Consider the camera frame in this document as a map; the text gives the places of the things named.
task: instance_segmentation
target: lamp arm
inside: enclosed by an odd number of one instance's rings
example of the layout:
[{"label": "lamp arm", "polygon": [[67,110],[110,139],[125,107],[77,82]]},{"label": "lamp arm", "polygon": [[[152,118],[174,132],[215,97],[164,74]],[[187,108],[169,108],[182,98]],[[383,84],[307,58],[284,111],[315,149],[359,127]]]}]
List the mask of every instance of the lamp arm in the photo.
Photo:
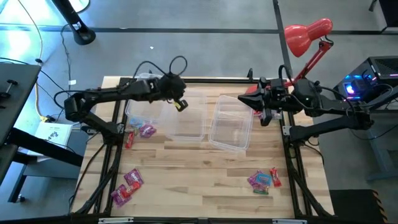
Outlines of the lamp arm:
[{"label": "lamp arm", "polygon": [[308,61],[308,63],[305,64],[303,70],[294,78],[293,83],[291,82],[285,82],[285,87],[290,87],[294,83],[296,83],[297,80],[301,78],[305,78],[306,74],[318,63],[318,61],[328,52],[328,50],[331,49],[333,46],[332,42],[324,41],[321,40],[319,41],[319,48],[317,52],[312,56],[312,58]]}]

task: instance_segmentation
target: gray concrete floor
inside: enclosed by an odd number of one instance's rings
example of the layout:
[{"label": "gray concrete floor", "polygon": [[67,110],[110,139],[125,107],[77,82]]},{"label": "gray concrete floor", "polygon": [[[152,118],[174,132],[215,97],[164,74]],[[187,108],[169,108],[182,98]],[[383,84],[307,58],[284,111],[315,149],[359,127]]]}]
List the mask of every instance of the gray concrete floor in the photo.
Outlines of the gray concrete floor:
[{"label": "gray concrete floor", "polygon": [[[38,24],[60,26],[65,21],[50,0],[22,1]],[[368,11],[370,1],[364,0],[279,0],[284,25],[309,24],[321,17],[330,17],[334,30],[380,30],[376,16]],[[272,0],[95,0],[80,14],[93,27],[151,28],[237,28],[276,29]],[[16,1],[10,1],[0,14],[1,24],[31,24]],[[58,32],[42,32],[44,40],[43,70],[57,83],[67,87],[67,64]],[[255,77],[276,77],[283,63],[277,34],[145,34],[97,33],[96,40],[86,46],[74,43],[71,33],[64,33],[72,60],[72,89],[101,85],[106,75],[132,75],[137,64],[151,60],[166,68],[175,55],[188,59],[186,76],[243,77],[249,68]],[[398,36],[331,35],[335,46],[308,74],[312,80],[333,87],[347,73],[369,56],[397,55]],[[34,63],[40,45],[35,30],[31,32],[0,31],[2,57]],[[295,58],[290,54],[294,73],[316,51],[314,43],[308,52]],[[39,76],[39,83],[50,93],[56,86]],[[57,114],[59,109],[40,90],[40,110]],[[18,128],[34,133],[39,119],[34,112],[34,92],[22,112]],[[315,122],[330,119],[322,116]],[[61,122],[67,122],[62,116]],[[378,190],[391,222],[398,222],[398,180],[366,182],[367,175],[377,172],[369,143],[360,141],[347,130],[324,134],[320,148],[325,155],[325,171],[330,189]],[[22,193],[25,203],[10,204],[7,198],[21,169],[13,164],[0,186],[0,219],[63,215],[76,180],[28,177]]]}]

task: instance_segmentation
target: wooden table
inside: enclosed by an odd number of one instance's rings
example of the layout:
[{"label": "wooden table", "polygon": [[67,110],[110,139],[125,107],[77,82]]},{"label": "wooden table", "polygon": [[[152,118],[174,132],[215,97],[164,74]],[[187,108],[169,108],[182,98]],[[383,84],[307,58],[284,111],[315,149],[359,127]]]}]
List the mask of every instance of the wooden table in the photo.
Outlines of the wooden table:
[{"label": "wooden table", "polygon": [[[104,77],[102,87],[115,86],[119,79],[120,77]],[[127,185],[123,175],[133,168],[139,169],[145,184],[123,207],[114,206],[112,216],[293,218],[292,198],[278,121],[272,121],[268,127],[262,127],[255,117],[251,142],[246,152],[216,149],[208,142],[207,133],[218,97],[238,96],[244,93],[247,87],[248,85],[242,84],[188,84],[189,89],[207,95],[208,116],[204,140],[189,144],[173,142],[166,138],[164,130],[159,128],[151,138],[137,138],[132,149],[123,149],[116,187],[121,184]],[[110,121],[113,108],[114,103],[100,104],[96,108],[96,114]],[[120,115],[123,108],[124,103],[121,105]],[[295,115],[295,121],[297,125],[312,124],[312,118],[305,116],[303,112]],[[96,136],[87,145],[80,173],[100,145],[101,136]],[[73,211],[83,205],[98,185],[103,159],[104,150],[88,169],[76,196]],[[302,160],[308,188],[325,210],[333,213],[320,156],[302,147]],[[269,169],[273,167],[278,169],[282,187],[271,187],[269,195],[254,194],[247,178],[258,169],[269,173]],[[104,190],[104,194],[107,193],[108,187]],[[298,197],[300,208],[304,211],[300,190]],[[104,195],[103,198],[105,199],[102,209],[105,207],[107,196]]]}]

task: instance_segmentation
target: lamp shade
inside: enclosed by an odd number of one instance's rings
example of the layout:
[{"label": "lamp shade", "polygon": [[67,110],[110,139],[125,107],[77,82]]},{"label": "lamp shade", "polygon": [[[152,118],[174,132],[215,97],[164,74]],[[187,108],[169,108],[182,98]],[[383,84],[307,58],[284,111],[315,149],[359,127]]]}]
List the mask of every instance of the lamp shade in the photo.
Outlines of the lamp shade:
[{"label": "lamp shade", "polygon": [[320,19],[309,26],[291,25],[285,28],[286,43],[296,57],[303,55],[316,40],[330,33],[333,23],[330,19]]}]

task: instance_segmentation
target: clear plastic container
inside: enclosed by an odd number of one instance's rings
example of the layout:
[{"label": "clear plastic container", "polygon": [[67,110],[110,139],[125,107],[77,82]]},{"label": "clear plastic container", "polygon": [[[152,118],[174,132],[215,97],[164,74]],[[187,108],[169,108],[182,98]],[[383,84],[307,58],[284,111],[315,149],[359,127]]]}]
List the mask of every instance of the clear plastic container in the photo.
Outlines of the clear plastic container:
[{"label": "clear plastic container", "polygon": [[[143,80],[147,78],[161,78],[161,75],[142,73],[137,75],[137,80]],[[126,106],[125,113],[128,116],[127,123],[131,118],[138,118],[145,123],[158,124],[164,113],[164,108],[168,105],[166,101],[153,101],[149,103],[147,101],[134,101],[129,100]]]},{"label": "clear plastic container", "polygon": [[186,90],[182,99],[188,103],[182,112],[174,106],[166,109],[165,135],[173,141],[201,141],[205,137],[207,119],[206,95]]},{"label": "clear plastic container", "polygon": [[208,140],[219,149],[245,151],[249,147],[252,125],[253,109],[237,98],[220,96]]}]

